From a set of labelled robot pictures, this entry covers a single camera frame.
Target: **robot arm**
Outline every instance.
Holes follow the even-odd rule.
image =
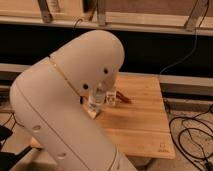
[[[115,36],[91,31],[14,81],[10,100],[17,117],[65,171],[135,170],[80,104],[98,84],[113,86],[123,60]]]

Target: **floor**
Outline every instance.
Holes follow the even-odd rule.
[[[168,112],[168,118],[171,120],[172,118],[176,116],[195,116],[199,112],[183,112],[183,111],[174,111],[174,110],[167,110]],[[7,121],[8,117],[10,115],[5,114],[5,113],[0,113],[0,123],[4,123]],[[212,123],[213,123],[213,115],[211,113],[206,113],[202,116],[199,117],[199,119],[202,119],[205,123],[213,128]],[[14,123],[14,120],[11,119],[10,122],[7,124],[8,127],[11,127]],[[185,126],[191,126],[191,127],[196,127],[196,128],[205,128],[198,124],[198,123],[193,123],[193,122],[186,122],[184,124]],[[183,126],[181,125],[181,122],[174,123],[174,126],[172,126],[172,132],[174,133],[175,140],[177,140],[176,136],[177,133],[183,129]],[[209,137],[205,137],[204,135],[195,135],[196,141],[199,141],[199,143],[204,144],[204,151],[205,154],[208,155],[210,152],[213,151],[213,141]],[[10,151],[14,153],[20,152],[21,149],[26,147],[29,144],[31,136],[22,128],[21,126],[16,126],[14,127],[14,134],[12,138],[8,139],[6,142],[6,145],[3,148],[3,151]],[[186,145],[185,147],[190,149],[190,152],[197,156],[202,157],[202,153],[196,145],[192,144],[192,141],[190,140],[189,136],[187,134],[184,135],[183,137],[183,144]],[[137,166],[144,165],[149,159],[143,158],[133,158],[131,157],[130,160]],[[166,159],[157,159],[156,161],[153,162],[151,167],[147,169],[148,171],[194,171],[197,170],[194,166],[192,166],[176,149],[176,158],[174,160],[166,160]],[[34,170],[39,170],[39,171],[62,171],[60,167],[56,165],[56,162],[49,156],[49,154],[45,151],[37,151],[33,150],[25,158],[22,159],[22,161],[19,162],[18,165],[16,165],[12,171],[34,171]]]

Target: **wooden tabletop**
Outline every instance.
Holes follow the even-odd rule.
[[[116,88],[132,101],[103,107],[96,118],[126,155],[173,159],[174,147],[156,77],[119,75]]]

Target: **small bottle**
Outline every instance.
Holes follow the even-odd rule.
[[[106,104],[109,107],[115,107],[116,105],[116,88],[113,87],[111,90],[106,92]]]
[[[100,88],[95,88],[90,91],[88,99],[88,112],[93,112],[97,116],[101,112],[101,106],[105,102],[106,92]]]

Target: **black cable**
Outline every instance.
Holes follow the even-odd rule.
[[[14,121],[14,123],[13,123],[12,127],[10,128],[10,130],[12,131],[12,130],[14,129],[15,126],[16,126],[16,122]],[[1,151],[2,151],[2,149],[4,148],[4,146],[5,146],[6,142],[7,142],[7,140],[8,140],[8,139],[4,140],[4,142],[2,143]]]
[[[10,117],[7,119],[7,121],[5,123],[2,124],[2,126],[5,126],[7,123],[9,123],[10,120],[12,119],[12,117],[13,117],[13,114],[11,113]]]
[[[204,148],[202,147],[202,145],[200,145],[199,143],[197,143],[197,142],[196,142],[195,140],[193,140],[193,139],[192,139],[193,142],[195,142],[196,144],[199,144],[199,147],[201,148],[202,153],[203,153],[203,157],[197,157],[197,156],[195,156],[195,155],[189,153],[189,152],[186,150],[186,148],[183,146],[183,144],[182,144],[182,142],[181,142],[181,137],[182,137],[182,135],[183,135],[184,132],[186,132],[186,131],[188,132],[189,130],[197,130],[197,131],[200,131],[200,132],[202,132],[203,134],[206,134],[207,136],[213,138],[212,135],[210,135],[210,134],[207,133],[206,131],[203,131],[202,129],[199,129],[199,128],[185,128],[185,129],[183,129],[183,130],[178,134],[178,143],[179,143],[181,149],[182,149],[187,155],[189,155],[190,157],[195,158],[195,159],[198,159],[198,160],[205,160],[205,161],[206,161],[207,159],[211,158],[211,157],[213,156],[213,152],[212,152],[211,154],[209,154],[208,156],[206,156],[206,155],[205,155],[205,152],[204,152]]]
[[[201,22],[200,22],[200,24],[199,24],[199,26],[198,27],[200,27],[201,26],[201,24],[203,23],[203,21],[204,21],[204,19],[205,19],[205,17],[206,17],[206,15],[207,15],[207,13],[208,13],[208,10],[209,10],[209,5],[210,4],[210,0],[208,0],[208,2],[207,2],[207,7],[206,7],[206,11],[205,11],[205,13],[204,13],[204,15],[203,15],[203,18],[202,18],[202,20],[201,20]],[[166,70],[168,70],[169,68],[172,68],[172,67],[174,67],[174,66],[176,66],[176,65],[179,65],[179,64],[181,64],[181,63],[183,63],[185,60],[187,60],[189,57],[191,57],[191,55],[195,52],[195,50],[197,49],[197,30],[196,30],[196,28],[195,28],[195,39],[194,39],[194,45],[193,45],[193,48],[192,48],[192,50],[186,55],[186,56],[184,56],[183,58],[181,58],[180,60],[178,60],[178,61],[176,61],[176,62],[174,62],[174,63],[172,63],[172,64],[169,64],[168,66],[166,66],[166,67],[164,67],[161,71],[160,71],[160,73],[159,73],[159,75],[162,75],[162,73],[163,72],[165,72]]]
[[[183,63],[185,60],[187,60],[189,57],[192,56],[192,54],[195,52],[195,50],[197,49],[197,30],[195,29],[195,34],[194,34],[195,38],[194,38],[194,43],[193,43],[193,47],[190,50],[190,52],[188,54],[186,54],[183,58],[181,58],[180,60],[173,62],[172,64],[169,64],[168,66],[164,67],[159,75],[162,75],[163,72],[165,72],[166,70],[168,70],[169,68],[172,68],[176,65],[179,65],[181,63]]]
[[[207,112],[209,112],[209,111],[210,111],[210,113],[212,112],[212,105],[210,105],[210,107],[209,107],[209,109],[208,109]],[[199,117],[199,116],[201,116],[201,115],[206,114],[207,112],[202,112],[202,113],[200,113],[200,114],[198,114],[198,115],[196,115],[196,116],[194,116],[194,117],[186,117],[186,116],[174,117],[174,118],[171,119],[171,121],[169,122],[170,130],[172,130],[172,129],[171,129],[172,123],[173,123],[175,120],[181,119],[182,123],[185,122],[185,121],[187,121],[187,120],[196,121],[196,122],[198,122],[198,123],[204,125],[206,128],[208,128],[208,129],[211,131],[211,133],[213,133],[212,128],[210,128],[207,124],[205,124],[204,122],[202,122],[200,119],[197,118],[197,117]],[[199,144],[198,146],[199,146],[199,148],[200,148],[200,149],[202,150],[202,152],[203,152],[203,158],[197,158],[197,157],[194,156],[193,154],[190,154],[190,153],[183,147],[183,145],[181,144],[181,135],[182,135],[185,131],[187,131],[187,132],[189,133],[189,131],[192,130],[192,129],[194,129],[194,130],[195,130],[195,129],[201,130],[201,129],[198,129],[198,128],[186,128],[186,126],[185,126],[184,124],[183,124],[183,126],[185,127],[185,129],[182,130],[182,131],[178,134],[178,137],[179,137],[178,144],[177,144],[176,141],[174,140],[174,137],[173,137],[172,132],[171,132],[172,141],[173,141],[174,145],[176,146],[176,148],[179,150],[179,152],[180,152],[180,153],[181,153],[181,154],[182,154],[182,155],[183,155],[194,167],[196,167],[198,170],[202,170],[202,169],[201,169],[198,165],[196,165],[195,162],[193,162],[188,156],[190,156],[191,158],[194,158],[194,159],[200,159],[200,160],[202,159],[203,162],[208,163],[208,159],[209,159],[210,157],[213,156],[213,152],[212,152],[209,156],[206,157],[205,152],[204,152],[204,148],[202,147],[202,145],[200,145],[199,143],[195,142],[195,140],[193,140],[193,138],[192,138],[192,135],[190,135],[191,140],[192,140],[195,144],[197,144],[197,145]],[[208,135],[208,136],[210,136],[210,137],[212,138],[212,135],[210,135],[209,133],[205,132],[205,134]]]
[[[173,118],[173,119],[169,122],[169,128],[170,128],[170,130],[171,130],[172,122],[173,122],[175,119],[176,119],[176,118]],[[180,147],[177,145],[177,143],[176,143],[176,141],[175,141],[175,139],[174,139],[174,137],[173,137],[172,132],[171,132],[171,138],[172,138],[172,141],[173,141],[175,147],[176,147],[176,148],[178,149],[178,151],[185,157],[185,159],[188,160],[188,161],[189,161],[195,168],[197,168],[199,171],[202,171],[202,169],[201,169],[199,166],[197,166],[192,160],[189,159],[189,157],[187,157],[187,156],[185,155],[185,153],[183,153],[183,151],[182,151],[182,150],[180,149]]]

